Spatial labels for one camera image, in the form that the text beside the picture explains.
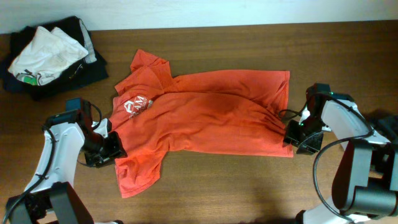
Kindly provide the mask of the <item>dark blue-grey garment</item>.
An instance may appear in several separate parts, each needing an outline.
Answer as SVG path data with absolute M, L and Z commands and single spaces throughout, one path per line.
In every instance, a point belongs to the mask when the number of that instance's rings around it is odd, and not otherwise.
M 393 152 L 397 149 L 397 115 L 369 120 L 372 127 L 389 140 L 385 146 L 376 146 L 372 155 L 371 170 L 384 174 L 392 165 Z

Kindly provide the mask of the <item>orange t-shirt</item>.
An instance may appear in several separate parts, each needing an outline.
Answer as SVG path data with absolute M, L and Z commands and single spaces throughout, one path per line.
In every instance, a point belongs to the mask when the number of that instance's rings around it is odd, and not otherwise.
M 289 100 L 288 71 L 218 70 L 173 77 L 170 63 L 138 50 L 115 89 L 112 130 L 126 157 L 116 160 L 124 198 L 160 178 L 168 152 L 292 157 L 279 113 Z

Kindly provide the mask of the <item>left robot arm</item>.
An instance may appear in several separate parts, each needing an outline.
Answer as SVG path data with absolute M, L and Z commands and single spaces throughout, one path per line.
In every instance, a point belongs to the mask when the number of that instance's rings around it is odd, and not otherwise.
M 56 223 L 93 223 L 73 188 L 78 157 L 84 166 L 100 168 L 126 157 L 118 134 L 106 118 L 94 122 L 95 105 L 83 98 L 66 102 L 66 110 L 46 119 L 44 148 L 31 181 L 23 193 L 6 204 L 3 223 L 38 223 L 54 213 Z

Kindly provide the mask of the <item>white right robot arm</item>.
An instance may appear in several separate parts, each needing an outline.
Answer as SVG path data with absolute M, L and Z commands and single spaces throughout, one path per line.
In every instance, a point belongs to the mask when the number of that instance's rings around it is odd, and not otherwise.
M 388 119 L 369 124 L 354 99 L 334 93 L 328 84 L 306 90 L 306 102 L 286 127 L 284 143 L 297 154 L 315 155 L 312 178 L 321 204 L 302 210 L 295 223 L 364 223 L 397 216 L 397 133 Z M 320 192 L 321 156 L 341 145 L 343 156 L 333 179 L 331 197 Z

